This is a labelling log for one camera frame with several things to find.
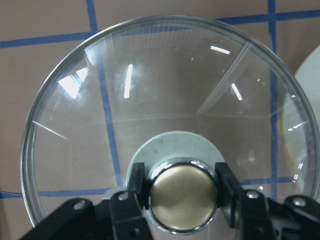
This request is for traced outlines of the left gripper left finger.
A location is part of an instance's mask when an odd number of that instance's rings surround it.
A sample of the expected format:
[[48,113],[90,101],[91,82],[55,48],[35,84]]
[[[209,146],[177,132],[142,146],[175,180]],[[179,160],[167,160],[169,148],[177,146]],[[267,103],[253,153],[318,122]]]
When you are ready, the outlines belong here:
[[127,189],[129,192],[136,194],[141,208],[149,209],[150,185],[146,177],[145,164],[143,162],[133,164]]

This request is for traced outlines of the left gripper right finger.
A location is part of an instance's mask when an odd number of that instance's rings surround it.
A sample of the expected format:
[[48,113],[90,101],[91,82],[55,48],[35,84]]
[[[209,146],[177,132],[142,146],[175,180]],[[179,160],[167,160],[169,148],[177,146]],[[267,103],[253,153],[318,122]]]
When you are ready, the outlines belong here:
[[237,200],[243,190],[240,182],[226,162],[215,163],[217,203],[230,228],[237,227]]

